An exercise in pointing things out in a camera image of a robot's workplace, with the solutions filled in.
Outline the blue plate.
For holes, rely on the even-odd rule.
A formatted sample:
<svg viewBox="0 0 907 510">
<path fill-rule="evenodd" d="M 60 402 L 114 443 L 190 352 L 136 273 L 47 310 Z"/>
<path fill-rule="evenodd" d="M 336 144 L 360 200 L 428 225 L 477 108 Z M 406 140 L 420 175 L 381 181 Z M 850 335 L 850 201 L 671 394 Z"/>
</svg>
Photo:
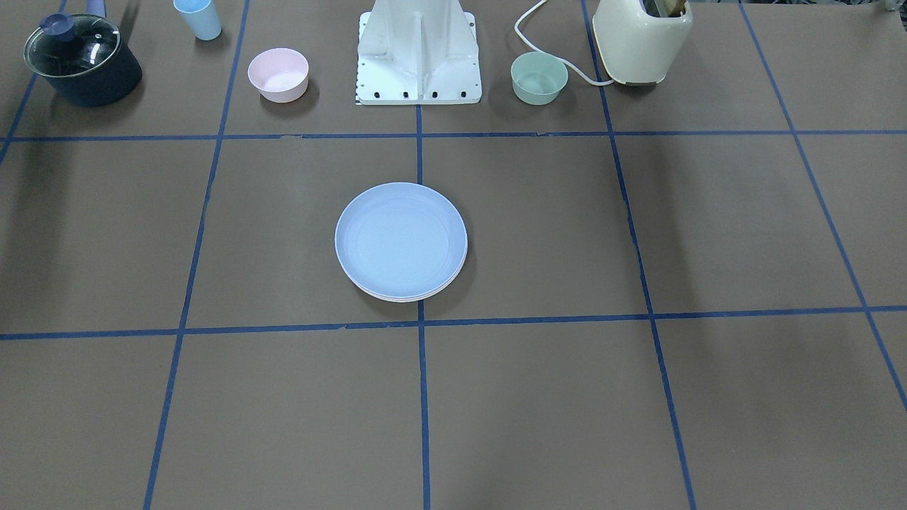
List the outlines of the blue plate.
<svg viewBox="0 0 907 510">
<path fill-rule="evenodd" d="M 341 213 L 334 249 L 366 255 L 379 251 L 468 251 L 466 223 L 457 207 L 433 188 L 385 183 L 369 188 Z"/>
</svg>

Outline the pink plate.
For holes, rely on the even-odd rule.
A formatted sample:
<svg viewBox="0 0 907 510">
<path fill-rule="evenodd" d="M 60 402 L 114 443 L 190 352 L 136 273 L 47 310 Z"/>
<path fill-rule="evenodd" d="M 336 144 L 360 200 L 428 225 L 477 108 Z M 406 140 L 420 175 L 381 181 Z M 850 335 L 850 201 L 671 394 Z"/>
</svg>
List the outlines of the pink plate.
<svg viewBox="0 0 907 510">
<path fill-rule="evenodd" d="M 389 302 L 415 302 L 440 293 L 466 264 L 467 249 L 336 253 L 347 278 L 363 293 Z"/>
</svg>

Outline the beige plate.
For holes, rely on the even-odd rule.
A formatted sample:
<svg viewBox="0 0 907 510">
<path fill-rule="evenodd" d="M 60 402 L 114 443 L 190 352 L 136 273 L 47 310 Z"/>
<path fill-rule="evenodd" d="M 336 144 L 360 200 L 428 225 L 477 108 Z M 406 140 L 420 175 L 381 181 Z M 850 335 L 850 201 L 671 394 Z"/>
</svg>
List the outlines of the beige plate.
<svg viewBox="0 0 907 510">
<path fill-rule="evenodd" d="M 404 296 L 404 297 L 374 293 L 372 290 L 367 290 L 367 288 L 361 288 L 361 290 L 363 291 L 363 293 L 365 293 L 373 298 L 379 298 L 379 300 L 388 301 L 388 302 L 406 303 L 406 302 L 417 302 L 420 300 L 424 300 L 425 298 L 433 297 L 434 295 L 441 293 L 443 290 L 445 290 L 445 288 L 446 287 L 443 286 L 440 288 L 435 288 L 434 290 L 431 290 L 428 293 L 422 293 L 420 295 Z"/>
</svg>

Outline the green bowl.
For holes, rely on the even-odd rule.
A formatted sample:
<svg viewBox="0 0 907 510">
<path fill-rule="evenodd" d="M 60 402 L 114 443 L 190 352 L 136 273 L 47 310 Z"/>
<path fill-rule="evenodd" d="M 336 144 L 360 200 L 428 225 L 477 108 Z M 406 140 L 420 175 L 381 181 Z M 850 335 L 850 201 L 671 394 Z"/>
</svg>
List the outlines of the green bowl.
<svg viewBox="0 0 907 510">
<path fill-rule="evenodd" d="M 546 52 L 525 52 L 509 67 L 512 90 L 528 106 L 547 106 L 569 81 L 564 62 Z"/>
</svg>

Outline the pink bowl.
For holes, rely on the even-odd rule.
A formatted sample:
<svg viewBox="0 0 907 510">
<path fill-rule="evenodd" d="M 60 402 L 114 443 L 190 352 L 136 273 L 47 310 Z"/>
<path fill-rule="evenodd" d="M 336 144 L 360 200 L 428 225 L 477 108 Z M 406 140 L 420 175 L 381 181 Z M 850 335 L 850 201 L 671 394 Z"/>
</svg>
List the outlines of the pink bowl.
<svg viewBox="0 0 907 510">
<path fill-rule="evenodd" d="M 290 103 L 307 93 L 309 61 L 301 52 L 278 47 L 258 54 L 247 65 L 247 80 L 272 103 Z"/>
</svg>

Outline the cream toaster with bread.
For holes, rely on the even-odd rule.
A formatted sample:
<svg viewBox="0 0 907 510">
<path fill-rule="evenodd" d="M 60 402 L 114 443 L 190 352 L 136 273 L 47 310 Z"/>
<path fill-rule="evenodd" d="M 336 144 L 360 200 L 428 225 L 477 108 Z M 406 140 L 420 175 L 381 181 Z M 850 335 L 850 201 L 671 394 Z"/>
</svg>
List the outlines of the cream toaster with bread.
<svg viewBox="0 0 907 510">
<path fill-rule="evenodd" d="M 606 73 L 618 84 L 660 84 L 693 24 L 687 1 L 599 1 L 592 28 Z"/>
</svg>

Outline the light blue cup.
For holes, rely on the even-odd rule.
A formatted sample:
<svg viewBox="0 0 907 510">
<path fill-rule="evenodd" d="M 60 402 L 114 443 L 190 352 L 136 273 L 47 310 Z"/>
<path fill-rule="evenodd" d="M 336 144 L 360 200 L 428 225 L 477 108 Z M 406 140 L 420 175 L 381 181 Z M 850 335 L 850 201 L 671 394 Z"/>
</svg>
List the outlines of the light blue cup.
<svg viewBox="0 0 907 510">
<path fill-rule="evenodd" d="M 222 33 L 217 7 L 213 1 L 173 1 L 173 7 L 191 30 L 195 39 L 210 41 Z"/>
</svg>

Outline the dark blue saucepan with lid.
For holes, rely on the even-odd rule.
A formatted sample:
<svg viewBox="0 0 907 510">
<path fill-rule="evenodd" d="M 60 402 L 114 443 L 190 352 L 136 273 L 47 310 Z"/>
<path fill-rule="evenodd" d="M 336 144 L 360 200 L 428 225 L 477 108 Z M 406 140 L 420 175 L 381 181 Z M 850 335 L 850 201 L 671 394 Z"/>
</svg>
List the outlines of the dark blue saucepan with lid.
<svg viewBox="0 0 907 510">
<path fill-rule="evenodd" d="M 87 1 L 83 13 L 48 14 L 23 45 L 23 61 L 58 96 L 80 107 L 109 106 L 129 96 L 142 67 L 103 1 Z"/>
</svg>

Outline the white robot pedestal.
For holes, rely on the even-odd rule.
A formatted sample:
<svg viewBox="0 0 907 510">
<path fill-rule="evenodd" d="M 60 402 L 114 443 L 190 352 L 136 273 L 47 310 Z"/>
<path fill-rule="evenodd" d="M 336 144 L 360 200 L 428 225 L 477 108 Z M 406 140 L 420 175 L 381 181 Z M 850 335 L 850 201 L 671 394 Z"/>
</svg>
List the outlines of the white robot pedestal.
<svg viewBox="0 0 907 510">
<path fill-rule="evenodd" d="M 376 1 L 357 27 L 360 106 L 462 106 L 482 99 L 476 19 L 461 2 Z"/>
</svg>

